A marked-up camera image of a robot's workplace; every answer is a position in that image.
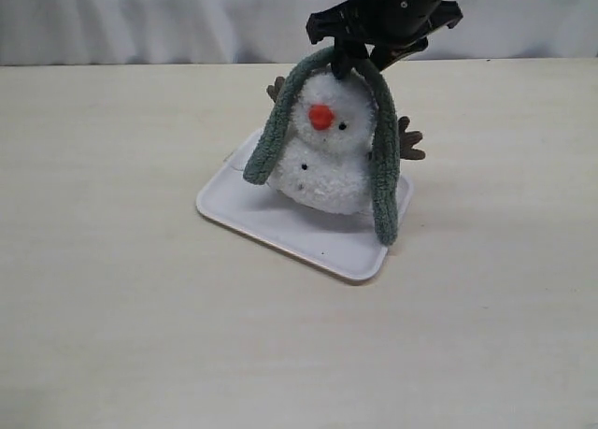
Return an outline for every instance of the white plastic tray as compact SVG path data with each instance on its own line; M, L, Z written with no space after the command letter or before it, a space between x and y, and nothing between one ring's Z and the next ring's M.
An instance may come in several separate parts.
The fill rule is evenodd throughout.
M371 279L388 249L374 232L371 215L327 214L296 204L267 185L243 180L243 169L262 129L253 133L197 195L196 206L207 219L256 239L312 266L351 282ZM399 224L413 184L399 178Z

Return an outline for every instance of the light wood tabletop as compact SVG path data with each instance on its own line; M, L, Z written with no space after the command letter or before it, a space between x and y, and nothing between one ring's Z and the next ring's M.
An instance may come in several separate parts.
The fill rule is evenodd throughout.
M206 221L290 65L0 69L0 427L598 427L598 60L404 61L349 286Z

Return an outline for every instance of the green knit scarf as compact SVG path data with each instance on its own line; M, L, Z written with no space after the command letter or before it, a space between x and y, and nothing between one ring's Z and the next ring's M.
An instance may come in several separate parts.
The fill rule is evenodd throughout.
M245 181L256 185L267 182L282 150L297 95L312 73L330 64L333 56L333 48L316 51L291 71L245 166ZM396 188L400 157L397 116L388 84L372 62L365 59L356 65L355 70L372 89L378 107L370 163L372 204L377 238L381 244L390 246L396 240L398 232Z

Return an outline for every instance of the orange nose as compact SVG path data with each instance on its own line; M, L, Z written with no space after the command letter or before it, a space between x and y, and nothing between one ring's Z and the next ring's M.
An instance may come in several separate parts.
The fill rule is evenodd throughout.
M330 128L334 119L334 113L325 105L313 105L309 109L311 125L318 131Z

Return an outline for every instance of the white curtain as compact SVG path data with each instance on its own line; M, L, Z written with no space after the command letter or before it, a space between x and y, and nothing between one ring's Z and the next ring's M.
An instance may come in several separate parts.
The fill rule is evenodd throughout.
M344 0L0 1L0 64L163 64L295 63L309 14ZM598 54L598 0L457 1L413 59Z

